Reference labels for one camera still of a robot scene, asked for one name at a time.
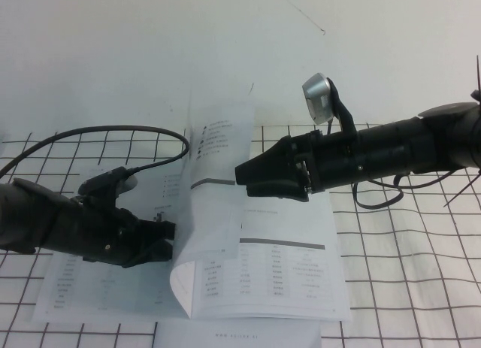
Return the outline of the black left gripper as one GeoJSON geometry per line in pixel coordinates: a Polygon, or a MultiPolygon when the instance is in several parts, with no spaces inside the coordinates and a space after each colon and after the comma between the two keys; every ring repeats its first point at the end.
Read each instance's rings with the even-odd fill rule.
{"type": "Polygon", "coordinates": [[[103,262],[131,268],[150,262],[168,262],[173,256],[169,241],[175,238],[176,224],[148,221],[129,210],[105,207],[85,201],[74,230],[74,253],[89,262],[103,262]]]}

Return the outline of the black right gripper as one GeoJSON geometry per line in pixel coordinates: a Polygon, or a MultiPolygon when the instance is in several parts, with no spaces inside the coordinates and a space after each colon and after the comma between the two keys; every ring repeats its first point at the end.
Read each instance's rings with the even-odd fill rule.
{"type": "Polygon", "coordinates": [[[357,182],[360,163],[344,138],[314,130],[281,138],[234,171],[237,184],[245,184],[249,197],[306,202],[308,193],[357,182]]]}

